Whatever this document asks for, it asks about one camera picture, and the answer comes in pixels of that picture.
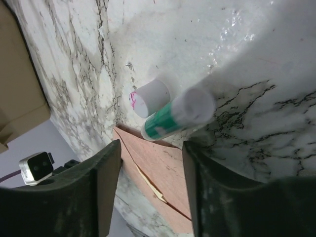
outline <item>marble countertop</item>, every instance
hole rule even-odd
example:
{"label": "marble countertop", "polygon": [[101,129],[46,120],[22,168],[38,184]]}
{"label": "marble countertop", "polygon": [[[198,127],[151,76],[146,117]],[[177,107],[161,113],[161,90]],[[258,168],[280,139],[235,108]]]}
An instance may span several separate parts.
{"label": "marble countertop", "polygon": [[[52,111],[81,160],[123,123],[128,95],[159,73],[175,93],[199,83],[218,101],[197,131],[205,153],[252,179],[316,171],[313,0],[7,0]],[[188,133],[168,142],[178,146]],[[122,172],[115,206],[149,236],[175,236]]]}

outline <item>gray wall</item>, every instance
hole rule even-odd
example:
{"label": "gray wall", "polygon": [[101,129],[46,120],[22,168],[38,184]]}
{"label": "gray wall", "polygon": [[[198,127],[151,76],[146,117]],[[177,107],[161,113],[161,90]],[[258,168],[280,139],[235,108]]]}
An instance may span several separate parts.
{"label": "gray wall", "polygon": [[[73,150],[57,131],[51,121],[46,121],[26,134],[8,144],[9,150],[0,154],[0,177],[19,170],[19,161],[37,152],[51,152],[55,164],[54,168],[64,165],[70,159],[77,159]],[[21,175],[12,177],[2,183],[1,187],[14,188],[23,186]],[[114,208],[110,237],[132,237],[124,219]]]}

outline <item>small camera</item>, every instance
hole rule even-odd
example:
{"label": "small camera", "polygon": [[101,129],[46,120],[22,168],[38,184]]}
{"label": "small camera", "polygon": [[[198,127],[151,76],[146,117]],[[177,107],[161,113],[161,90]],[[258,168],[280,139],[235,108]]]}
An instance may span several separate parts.
{"label": "small camera", "polygon": [[22,178],[26,185],[34,186],[52,175],[54,159],[51,153],[40,152],[20,160]]}

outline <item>glue stick cap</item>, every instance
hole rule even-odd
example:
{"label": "glue stick cap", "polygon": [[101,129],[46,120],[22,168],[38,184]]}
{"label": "glue stick cap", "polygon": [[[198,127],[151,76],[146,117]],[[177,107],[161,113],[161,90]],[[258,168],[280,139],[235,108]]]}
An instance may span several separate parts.
{"label": "glue stick cap", "polygon": [[135,113],[145,119],[170,102],[170,93],[162,81],[155,79],[130,93],[129,101]]}

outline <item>purple cable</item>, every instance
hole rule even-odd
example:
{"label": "purple cable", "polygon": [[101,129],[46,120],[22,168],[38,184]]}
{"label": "purple cable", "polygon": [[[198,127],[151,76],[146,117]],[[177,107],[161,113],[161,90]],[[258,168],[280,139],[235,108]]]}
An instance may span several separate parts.
{"label": "purple cable", "polygon": [[9,179],[9,178],[12,178],[13,176],[18,175],[18,174],[20,174],[20,173],[21,173],[21,171],[20,171],[20,170],[17,170],[17,171],[15,171],[15,172],[13,172],[13,173],[10,173],[10,174],[8,174],[8,175],[5,175],[4,177],[0,178],[0,183],[2,183],[3,181],[5,181],[5,180],[7,180],[7,179]]}

